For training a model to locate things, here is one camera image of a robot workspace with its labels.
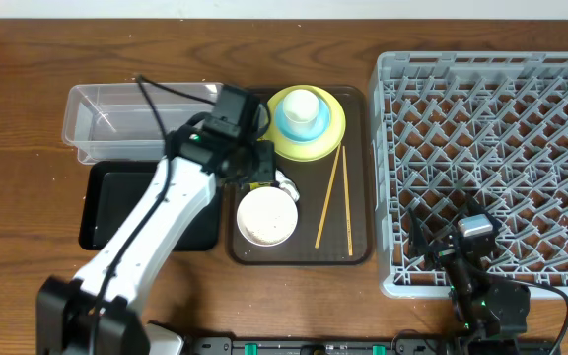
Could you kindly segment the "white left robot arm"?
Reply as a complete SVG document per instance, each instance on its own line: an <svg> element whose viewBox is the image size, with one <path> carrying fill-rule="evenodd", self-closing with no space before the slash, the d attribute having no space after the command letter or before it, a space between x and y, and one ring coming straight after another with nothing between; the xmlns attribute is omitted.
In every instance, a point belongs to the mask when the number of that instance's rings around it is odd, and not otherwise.
<svg viewBox="0 0 568 355"><path fill-rule="evenodd" d="M254 94L230 85L211 111L160 129L164 156L114 236L70 281L49 277L36 298L39 354L179 354L175 332L141 320L162 266L218 185L275 177L272 118Z"/></svg>

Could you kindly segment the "yellow plate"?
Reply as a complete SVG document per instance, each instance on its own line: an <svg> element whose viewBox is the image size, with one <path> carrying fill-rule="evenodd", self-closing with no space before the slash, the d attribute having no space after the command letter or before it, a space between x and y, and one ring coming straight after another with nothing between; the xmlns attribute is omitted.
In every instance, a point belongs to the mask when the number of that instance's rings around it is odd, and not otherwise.
<svg viewBox="0 0 568 355"><path fill-rule="evenodd" d="M330 111L330 126L317 140L308 143L294 142L284 137L276 127L275 112L285 96L296 89L305 89L314 93L318 99L323 99ZM311 162L329 155L341 142L346 128L344 110L334 95L328 91L311 85L296 85L280 90L267 102L272 113L272 122L263 139L274 143L275 152L288 160L296 162Z"/></svg>

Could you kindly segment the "wooden chopstick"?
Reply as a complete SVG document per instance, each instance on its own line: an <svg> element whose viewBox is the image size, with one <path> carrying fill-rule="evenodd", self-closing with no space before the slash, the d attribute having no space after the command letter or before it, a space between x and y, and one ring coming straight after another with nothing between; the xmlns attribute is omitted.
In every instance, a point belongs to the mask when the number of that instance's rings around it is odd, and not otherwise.
<svg viewBox="0 0 568 355"><path fill-rule="evenodd" d="M348 256L353 256L353 237L351 223L350 193L349 193L349 176L347 167L346 147L342 147L342 171L343 171L343 190L344 190L344 207L346 219L346 236L347 236L347 252Z"/></svg>
<svg viewBox="0 0 568 355"><path fill-rule="evenodd" d="M337 170L337 167L338 167L340 149L341 149L341 143L339 143L337 145L336 149L335 149L334 160L333 160L333 164L332 164L332 168L331 168L331 172L330 172L330 176L329 176L329 180L328 180L328 184L327 184L327 188L326 188L326 193L325 193L325 197L324 197L324 202L323 202L323 206L322 206L322 210L321 210L321 215L320 215L320 219L319 219L319 227L318 227L318 232L317 232L316 241L315 241L315 249L320 248L321 238L322 238L324 225L325 225L325 219L326 219L327 210L328 210L328 207L329 207L329 201L330 201L330 197L331 197L331 193L332 193L332 189L333 189L333 185L334 185L336 170Z"/></svg>

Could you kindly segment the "light blue bowl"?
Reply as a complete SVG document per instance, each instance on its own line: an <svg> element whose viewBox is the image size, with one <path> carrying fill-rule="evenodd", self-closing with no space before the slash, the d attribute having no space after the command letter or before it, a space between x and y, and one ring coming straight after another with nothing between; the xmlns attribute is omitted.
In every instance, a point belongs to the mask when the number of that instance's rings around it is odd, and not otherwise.
<svg viewBox="0 0 568 355"><path fill-rule="evenodd" d="M327 131L330 126L330 111L326 102L319 99L319 112L312 125L304 132L295 132L284 113L283 102L280 102L276 107L275 123L279 132L287 139L299 143L308 143L317 140Z"/></svg>

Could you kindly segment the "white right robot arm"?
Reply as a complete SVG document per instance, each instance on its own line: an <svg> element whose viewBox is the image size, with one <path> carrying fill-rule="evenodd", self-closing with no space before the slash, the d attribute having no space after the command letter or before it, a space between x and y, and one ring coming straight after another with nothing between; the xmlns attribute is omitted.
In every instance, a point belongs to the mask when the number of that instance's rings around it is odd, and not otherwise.
<svg viewBox="0 0 568 355"><path fill-rule="evenodd" d="M465 330L453 336L448 351L519 354L518 336L527 331L531 292L484 270L481 259L495 250L502 224L472 197L466 208L440 240L428 240L424 224L409 210L409 255L422 256L427 269L442 269L449 278L456 317Z"/></svg>

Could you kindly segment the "white bowl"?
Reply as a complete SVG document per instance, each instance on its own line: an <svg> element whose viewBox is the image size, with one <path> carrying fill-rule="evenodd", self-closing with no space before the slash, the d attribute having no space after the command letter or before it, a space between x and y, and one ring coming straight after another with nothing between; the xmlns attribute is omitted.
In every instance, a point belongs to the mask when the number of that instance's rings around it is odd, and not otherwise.
<svg viewBox="0 0 568 355"><path fill-rule="evenodd" d="M298 224L294 200L277 187L261 187L247 193L236 212L241 235L259 247L275 247L288 240Z"/></svg>

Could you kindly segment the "yellow green snack wrapper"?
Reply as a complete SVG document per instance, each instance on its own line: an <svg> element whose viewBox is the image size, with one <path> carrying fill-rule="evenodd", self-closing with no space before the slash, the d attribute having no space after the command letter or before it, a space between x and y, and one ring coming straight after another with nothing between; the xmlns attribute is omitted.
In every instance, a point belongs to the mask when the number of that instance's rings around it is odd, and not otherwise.
<svg viewBox="0 0 568 355"><path fill-rule="evenodd" d="M249 184L249 190L255 190L262 187L279 187L279 182L271 181L271 182L252 182Z"/></svg>

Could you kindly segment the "white tissue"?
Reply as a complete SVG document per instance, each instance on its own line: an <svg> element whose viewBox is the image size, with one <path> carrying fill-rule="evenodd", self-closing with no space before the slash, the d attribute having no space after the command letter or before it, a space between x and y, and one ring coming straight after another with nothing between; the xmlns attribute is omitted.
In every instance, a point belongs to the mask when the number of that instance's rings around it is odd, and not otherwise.
<svg viewBox="0 0 568 355"><path fill-rule="evenodd" d="M285 191L295 202L299 201L300 193L297 186L286 177L280 170L275 172L275 180L278 187Z"/></svg>

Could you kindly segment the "white cup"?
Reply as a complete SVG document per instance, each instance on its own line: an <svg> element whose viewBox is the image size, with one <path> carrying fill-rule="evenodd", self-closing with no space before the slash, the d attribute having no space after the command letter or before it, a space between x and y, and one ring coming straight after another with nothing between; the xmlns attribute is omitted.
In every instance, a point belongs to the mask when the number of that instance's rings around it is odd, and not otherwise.
<svg viewBox="0 0 568 355"><path fill-rule="evenodd" d="M315 125L320 101L311 91L296 89L285 96L282 111L290 130L295 134L304 135Z"/></svg>

